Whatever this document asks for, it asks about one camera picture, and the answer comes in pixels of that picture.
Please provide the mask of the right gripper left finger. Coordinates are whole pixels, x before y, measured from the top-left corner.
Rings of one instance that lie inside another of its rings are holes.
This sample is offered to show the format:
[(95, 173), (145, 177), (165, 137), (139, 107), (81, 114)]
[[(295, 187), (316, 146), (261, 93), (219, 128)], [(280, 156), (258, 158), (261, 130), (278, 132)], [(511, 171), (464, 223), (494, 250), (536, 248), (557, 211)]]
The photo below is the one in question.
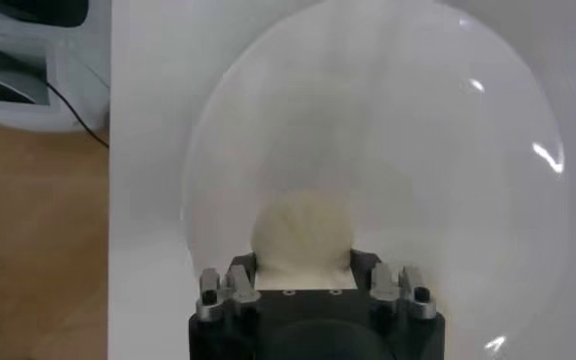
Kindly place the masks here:
[(224, 277), (215, 268), (205, 268), (199, 277), (196, 316), (200, 321), (221, 321), (227, 314), (243, 317), (259, 312), (261, 293), (255, 285), (256, 256), (233, 258)]

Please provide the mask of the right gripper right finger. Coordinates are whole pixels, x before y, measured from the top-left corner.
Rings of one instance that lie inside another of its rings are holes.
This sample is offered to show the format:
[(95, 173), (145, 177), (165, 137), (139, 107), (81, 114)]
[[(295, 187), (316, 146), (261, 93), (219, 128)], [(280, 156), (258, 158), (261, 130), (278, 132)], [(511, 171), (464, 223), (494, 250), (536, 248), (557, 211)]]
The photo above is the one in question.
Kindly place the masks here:
[(356, 249), (350, 251), (350, 268), (355, 285), (365, 291), (374, 311), (411, 319), (435, 319), (434, 296), (418, 267), (403, 266), (397, 275), (376, 254)]

